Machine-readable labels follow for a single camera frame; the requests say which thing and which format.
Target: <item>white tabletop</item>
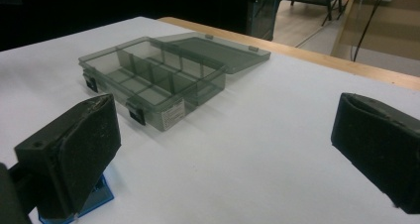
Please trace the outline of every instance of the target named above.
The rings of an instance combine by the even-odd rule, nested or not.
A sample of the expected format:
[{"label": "white tabletop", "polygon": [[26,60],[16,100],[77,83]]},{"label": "white tabletop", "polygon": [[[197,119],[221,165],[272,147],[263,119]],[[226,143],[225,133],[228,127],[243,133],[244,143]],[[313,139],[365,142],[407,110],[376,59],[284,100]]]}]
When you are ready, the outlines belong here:
[{"label": "white tabletop", "polygon": [[[0,53],[0,162],[11,167],[15,146],[96,95],[79,57],[185,32],[135,18]],[[227,75],[224,91],[163,133],[116,104],[122,147],[105,170],[115,199],[79,223],[419,223],[331,145],[342,92],[420,118],[420,91],[277,54]]]}]

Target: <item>plastic storage box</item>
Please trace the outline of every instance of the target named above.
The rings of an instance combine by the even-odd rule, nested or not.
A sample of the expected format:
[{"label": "plastic storage box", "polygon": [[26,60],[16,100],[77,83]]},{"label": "plastic storage box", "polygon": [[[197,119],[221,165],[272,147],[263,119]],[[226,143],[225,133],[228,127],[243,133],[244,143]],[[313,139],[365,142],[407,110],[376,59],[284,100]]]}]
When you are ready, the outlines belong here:
[{"label": "plastic storage box", "polygon": [[233,74],[269,59],[270,52],[200,33],[177,34],[157,40],[200,56],[216,59]]},{"label": "plastic storage box", "polygon": [[113,93],[133,119],[160,131],[222,91],[227,72],[269,59],[269,52],[198,33],[160,39],[144,37],[79,59],[87,86]]}]

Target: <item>dark background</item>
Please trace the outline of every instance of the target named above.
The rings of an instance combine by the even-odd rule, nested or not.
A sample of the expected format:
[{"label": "dark background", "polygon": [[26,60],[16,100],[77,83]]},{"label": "dark background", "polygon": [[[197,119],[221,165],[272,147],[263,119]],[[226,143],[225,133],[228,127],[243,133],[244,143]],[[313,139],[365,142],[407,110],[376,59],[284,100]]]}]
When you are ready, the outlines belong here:
[{"label": "dark background", "polygon": [[22,0],[0,4],[0,51],[135,17],[176,17],[244,34],[247,0]]}]

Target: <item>floor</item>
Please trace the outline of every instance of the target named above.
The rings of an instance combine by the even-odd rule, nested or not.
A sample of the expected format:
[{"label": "floor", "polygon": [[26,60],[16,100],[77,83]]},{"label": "floor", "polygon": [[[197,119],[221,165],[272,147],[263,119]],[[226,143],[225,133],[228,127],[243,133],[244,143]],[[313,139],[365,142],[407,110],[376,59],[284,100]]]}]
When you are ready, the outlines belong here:
[{"label": "floor", "polygon": [[[336,9],[333,12],[333,21],[327,21],[322,27],[326,13],[323,6],[303,3],[294,3],[291,6],[289,1],[282,1],[276,15],[272,41],[329,55],[343,17],[336,20],[339,14]],[[420,60],[360,49],[357,62],[420,77]]]}]

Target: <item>table edge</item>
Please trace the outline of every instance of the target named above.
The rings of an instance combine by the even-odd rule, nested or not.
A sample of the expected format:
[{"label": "table edge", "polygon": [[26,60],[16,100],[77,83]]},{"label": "table edge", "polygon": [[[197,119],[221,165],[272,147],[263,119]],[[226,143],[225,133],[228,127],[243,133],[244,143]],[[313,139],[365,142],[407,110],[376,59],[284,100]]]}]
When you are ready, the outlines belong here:
[{"label": "table edge", "polygon": [[263,50],[267,50],[273,53],[282,54],[286,56],[292,56],[296,58],[300,58],[306,61],[314,62],[319,65],[327,66],[330,68],[334,68],[340,71],[345,71],[351,74],[379,80],[382,82],[391,83],[400,87],[410,88],[414,90],[420,90],[420,77],[408,75],[404,73],[399,73],[379,67],[374,67],[371,65],[353,62],[349,60],[345,60],[342,58],[322,55],[318,53],[309,52],[306,50],[277,44],[273,42],[269,42],[262,39],[253,38],[250,36],[217,29],[214,27],[189,22],[186,20],[173,18],[173,17],[163,17],[157,19],[158,21],[172,24],[175,26],[179,26],[185,29],[189,29],[192,31],[211,34],[216,37],[220,37],[223,39],[235,41],[241,44],[250,45],[254,47],[261,48]]}]

